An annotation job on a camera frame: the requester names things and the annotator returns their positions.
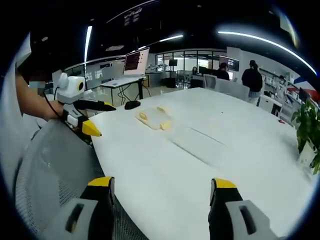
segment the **ceiling light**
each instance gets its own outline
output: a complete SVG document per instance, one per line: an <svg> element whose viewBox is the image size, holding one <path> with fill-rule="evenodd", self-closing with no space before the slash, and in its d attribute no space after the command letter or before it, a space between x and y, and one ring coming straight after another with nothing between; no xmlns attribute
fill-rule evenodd
<svg viewBox="0 0 320 240"><path fill-rule="evenodd" d="M183 35L172 36L172 37L168 37L168 38L162 39L159 42L164 42L164 41L168 41L168 40L171 40L171 39L178 39L178 38L182 38L182 37L183 37Z"/></svg>
<svg viewBox="0 0 320 240"><path fill-rule="evenodd" d="M290 53L291 55L295 56L297 59L299 59L301 62L303 62L312 72L314 72L315 75L317 75L317 72L316 70L314 70L312 68L312 66L307 63L302 57L298 56L296 53L294 53L293 51L289 50L288 48L278 44L278 43L275 43L273 41L270 41L270 40L267 40L267 39L264 39L262 37L258 37L258 36L253 36L253 35L249 35L249 34L245 34L245 33L239 33L239 32L232 32L232 31L218 31L218 34L229 34L229 35L238 35L238 36L243 36L243 37L249 37L249 38L253 38L253 39L258 39L258 40L261 40L261 41L264 41L266 43L269 43L269 44L272 44L272 45L275 45L277 46L278 48L281 48L283 50L285 50L286 52Z"/></svg>
<svg viewBox="0 0 320 240"><path fill-rule="evenodd" d="M88 26L88 29L86 31L85 46L84 46L84 62L87 61L87 54L88 54L88 47L89 47L91 31L92 31L92 26Z"/></svg>

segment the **human arm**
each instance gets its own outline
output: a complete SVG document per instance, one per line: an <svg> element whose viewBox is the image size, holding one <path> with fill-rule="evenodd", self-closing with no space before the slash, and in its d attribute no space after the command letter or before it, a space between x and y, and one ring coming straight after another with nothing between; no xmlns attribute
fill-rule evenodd
<svg viewBox="0 0 320 240"><path fill-rule="evenodd" d="M32 91L24 78L18 73L15 75L15 88L21 113L42 118L46 121L58 117L47 101ZM59 115L62 115L63 105L58 101L50 101L50 104Z"/></svg>

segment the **black cable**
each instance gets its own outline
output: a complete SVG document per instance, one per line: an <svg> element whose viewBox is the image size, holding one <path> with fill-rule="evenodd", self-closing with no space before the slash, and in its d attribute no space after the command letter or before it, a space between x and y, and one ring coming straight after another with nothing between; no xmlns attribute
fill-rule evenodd
<svg viewBox="0 0 320 240"><path fill-rule="evenodd" d="M82 141L84 141L86 144L88 144L85 140L83 140L75 131L72 130L72 128L65 122L65 120L57 113L57 111L52 107L51 103L49 102L47 96L45 93L43 93L43 96L46 100L46 103L49 105L49 107L51 108L51 110L55 113L55 115L57 115L57 117L61 120L61 122L66 125L68 127L68 129L70 129L71 132L73 132L75 135L77 135L78 138L80 138Z"/></svg>
<svg viewBox="0 0 320 240"><path fill-rule="evenodd" d="M57 86L56 88L55 88L55 90L54 90L54 95L53 95L53 100L56 100L56 93L57 93L57 89L58 89L59 87Z"/></svg>
<svg viewBox="0 0 320 240"><path fill-rule="evenodd" d="M122 98L121 99L121 105L123 105L125 102L126 102L126 98L129 100L129 101L131 101L130 100L130 98L128 98L127 96L126 96L126 94L125 94L125 90L127 90L129 87L131 86L131 83L124 89L122 86L120 86L119 87L119 93L117 94L120 98Z"/></svg>
<svg viewBox="0 0 320 240"><path fill-rule="evenodd" d="M120 96L120 94L122 94L122 93L121 93L121 89L119 87L119 92L117 93L117 95L119 98L121 98L121 104L120 104L120 106L121 106L123 104L123 100L126 101L126 99L124 98L124 96Z"/></svg>
<svg viewBox="0 0 320 240"><path fill-rule="evenodd" d="M150 94L150 92L149 92L149 89L148 89L145 85L143 85L143 84L142 84L142 86L145 87L145 89L148 91L149 97L151 97L151 94Z"/></svg>
<svg viewBox="0 0 320 240"><path fill-rule="evenodd" d="M122 89L122 93L123 95L131 102L130 98L127 97L127 95L125 94L125 90Z"/></svg>

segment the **glass wall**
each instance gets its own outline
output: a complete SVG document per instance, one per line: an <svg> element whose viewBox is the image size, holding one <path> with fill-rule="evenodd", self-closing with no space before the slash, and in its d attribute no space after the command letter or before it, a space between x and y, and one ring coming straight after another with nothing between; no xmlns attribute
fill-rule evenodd
<svg viewBox="0 0 320 240"><path fill-rule="evenodd" d="M185 51L184 70L192 71L194 67L197 67L197 51Z"/></svg>
<svg viewBox="0 0 320 240"><path fill-rule="evenodd" d="M177 66L169 67L169 60L177 60ZM174 51L156 55L156 64L165 64L166 67L159 67L161 71L192 71L193 67L204 67L207 69L219 68L219 56L215 55L214 51L192 50L192 51Z"/></svg>
<svg viewBox="0 0 320 240"><path fill-rule="evenodd" d="M165 71L170 71L170 70L172 71L173 69L172 69L172 67L169 66L169 61L174 58L173 53L172 52L165 53L163 56L164 56L164 65L165 65L164 70Z"/></svg>
<svg viewBox="0 0 320 240"><path fill-rule="evenodd" d="M164 55L163 54L159 54L156 56L156 62L157 62L157 65L161 65L161 64L164 64ZM164 70L163 67L159 67L158 69L158 72L161 72Z"/></svg>
<svg viewBox="0 0 320 240"><path fill-rule="evenodd" d="M198 51L198 65L207 69L213 69L213 52L212 51Z"/></svg>
<svg viewBox="0 0 320 240"><path fill-rule="evenodd" d="M174 72L185 69L184 52L183 51L174 52L173 59L177 60L176 66L173 67Z"/></svg>

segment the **table surface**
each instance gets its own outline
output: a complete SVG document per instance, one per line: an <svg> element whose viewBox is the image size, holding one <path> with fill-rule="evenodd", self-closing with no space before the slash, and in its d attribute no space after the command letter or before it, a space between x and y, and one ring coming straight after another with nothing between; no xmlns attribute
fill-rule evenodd
<svg viewBox="0 0 320 240"><path fill-rule="evenodd" d="M135 118L160 106L172 128L152 130ZM209 239L212 178L234 182L287 235L308 204L315 183L297 166L296 131L252 104L193 88L141 100L132 110L103 112L92 137L115 194L151 240Z"/></svg>
<svg viewBox="0 0 320 240"><path fill-rule="evenodd" d="M107 81L105 83L102 83L100 86L116 89L127 84L135 83L139 81L139 79L141 79L141 77L124 77L124 78Z"/></svg>

